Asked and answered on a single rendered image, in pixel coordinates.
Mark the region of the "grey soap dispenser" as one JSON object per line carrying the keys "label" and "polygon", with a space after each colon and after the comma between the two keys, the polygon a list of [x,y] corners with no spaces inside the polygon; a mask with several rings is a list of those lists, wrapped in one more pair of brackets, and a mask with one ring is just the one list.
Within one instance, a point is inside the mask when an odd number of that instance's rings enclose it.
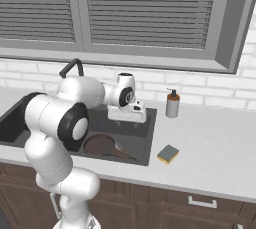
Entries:
{"label": "grey soap dispenser", "polygon": [[180,96],[175,89],[170,89],[170,93],[167,95],[166,102],[166,116],[168,118],[176,118],[179,111]]}

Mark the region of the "grey and yellow sponge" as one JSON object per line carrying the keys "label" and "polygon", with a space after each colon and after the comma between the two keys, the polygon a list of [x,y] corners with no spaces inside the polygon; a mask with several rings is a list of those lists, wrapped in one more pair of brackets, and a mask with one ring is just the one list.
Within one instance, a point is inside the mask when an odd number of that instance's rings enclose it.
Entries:
{"label": "grey and yellow sponge", "polygon": [[165,164],[169,164],[178,155],[178,153],[178,149],[171,145],[167,145],[157,154],[157,158]]}

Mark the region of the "grey window frame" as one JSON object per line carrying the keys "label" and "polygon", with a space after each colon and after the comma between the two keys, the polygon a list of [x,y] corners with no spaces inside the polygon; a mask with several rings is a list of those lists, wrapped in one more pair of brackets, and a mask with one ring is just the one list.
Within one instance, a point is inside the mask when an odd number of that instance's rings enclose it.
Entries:
{"label": "grey window frame", "polygon": [[94,44],[87,0],[71,0],[74,42],[0,38],[0,56],[87,64],[233,74],[256,0],[213,0],[204,49]]}

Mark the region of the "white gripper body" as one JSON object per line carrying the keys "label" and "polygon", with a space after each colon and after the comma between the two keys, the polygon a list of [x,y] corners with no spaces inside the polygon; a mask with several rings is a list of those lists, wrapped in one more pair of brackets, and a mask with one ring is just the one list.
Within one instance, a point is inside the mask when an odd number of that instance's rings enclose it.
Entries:
{"label": "white gripper body", "polygon": [[147,120],[147,112],[144,107],[138,105],[126,106],[123,109],[108,106],[108,118],[115,121],[145,123]]}

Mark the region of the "brown panel under sink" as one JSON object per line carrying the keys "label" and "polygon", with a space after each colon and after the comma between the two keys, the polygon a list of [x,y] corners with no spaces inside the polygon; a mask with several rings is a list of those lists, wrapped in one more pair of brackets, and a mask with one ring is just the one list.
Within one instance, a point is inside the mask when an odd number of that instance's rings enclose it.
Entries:
{"label": "brown panel under sink", "polygon": [[167,191],[164,189],[106,179],[101,180],[99,196],[152,204],[164,204],[168,200]]}

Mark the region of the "brown cupboard door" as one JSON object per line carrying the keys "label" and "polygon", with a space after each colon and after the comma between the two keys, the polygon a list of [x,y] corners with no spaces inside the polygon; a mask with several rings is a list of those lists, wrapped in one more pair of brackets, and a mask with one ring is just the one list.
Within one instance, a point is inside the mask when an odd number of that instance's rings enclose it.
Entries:
{"label": "brown cupboard door", "polygon": [[147,229],[148,205],[134,201],[92,200],[91,213],[101,229]]}
{"label": "brown cupboard door", "polygon": [[236,229],[247,225],[235,218],[202,213],[182,208],[149,205],[148,229]]}
{"label": "brown cupboard door", "polygon": [[1,175],[0,190],[23,229],[53,229],[57,223],[49,193],[32,181]]}

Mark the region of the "black tap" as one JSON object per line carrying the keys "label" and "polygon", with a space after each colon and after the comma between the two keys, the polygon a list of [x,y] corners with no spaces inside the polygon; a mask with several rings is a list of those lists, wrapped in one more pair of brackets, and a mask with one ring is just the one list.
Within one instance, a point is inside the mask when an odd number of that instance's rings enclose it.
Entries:
{"label": "black tap", "polygon": [[83,66],[82,62],[78,58],[74,58],[72,61],[70,61],[60,72],[59,75],[61,78],[66,78],[67,73],[74,67],[77,66],[78,68],[78,75],[79,76],[84,76],[84,71],[83,71]]}

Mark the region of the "black sink basin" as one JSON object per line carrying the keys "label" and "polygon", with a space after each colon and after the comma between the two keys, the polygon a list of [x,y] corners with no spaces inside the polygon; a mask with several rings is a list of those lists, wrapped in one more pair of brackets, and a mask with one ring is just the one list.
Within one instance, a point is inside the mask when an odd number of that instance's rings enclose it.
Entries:
{"label": "black sink basin", "polygon": [[[18,101],[0,117],[1,145],[24,148],[30,132],[20,116],[20,109],[21,102]],[[120,126],[117,126],[116,121],[109,120],[107,107],[104,105],[90,109],[88,111],[89,128],[87,138],[95,134],[107,134],[116,143],[119,143],[122,151],[132,156],[132,159],[122,159],[113,155],[90,155],[90,158],[147,166],[149,164],[157,110],[147,108],[146,111],[146,122],[138,123],[138,127],[134,128],[132,122],[120,122]]]}

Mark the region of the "brown drawer front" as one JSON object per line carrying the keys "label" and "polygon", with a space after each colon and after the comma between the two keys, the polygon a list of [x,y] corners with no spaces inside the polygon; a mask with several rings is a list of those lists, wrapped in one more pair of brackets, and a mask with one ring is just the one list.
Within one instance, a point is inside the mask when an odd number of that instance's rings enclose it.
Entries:
{"label": "brown drawer front", "polygon": [[[189,205],[188,196],[192,196],[193,199],[197,201],[210,202],[211,200],[216,200],[218,207],[216,209],[211,209],[206,207]],[[226,216],[239,216],[240,213],[243,211],[244,206],[244,203],[242,201],[173,190],[168,191],[168,203],[185,209],[200,211],[202,213]]]}

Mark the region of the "grey wide window blind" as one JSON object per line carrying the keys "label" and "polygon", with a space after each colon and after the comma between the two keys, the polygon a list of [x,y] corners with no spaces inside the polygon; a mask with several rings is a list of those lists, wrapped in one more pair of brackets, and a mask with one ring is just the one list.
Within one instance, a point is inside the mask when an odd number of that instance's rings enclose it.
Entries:
{"label": "grey wide window blind", "polygon": [[94,44],[206,46],[213,0],[87,0]]}

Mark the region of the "grey narrow window blind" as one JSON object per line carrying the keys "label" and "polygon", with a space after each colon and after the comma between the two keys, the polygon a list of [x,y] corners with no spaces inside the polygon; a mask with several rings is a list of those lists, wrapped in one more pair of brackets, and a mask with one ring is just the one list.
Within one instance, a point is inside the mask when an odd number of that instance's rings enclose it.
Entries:
{"label": "grey narrow window blind", "polygon": [[71,0],[0,0],[0,38],[74,42]]}

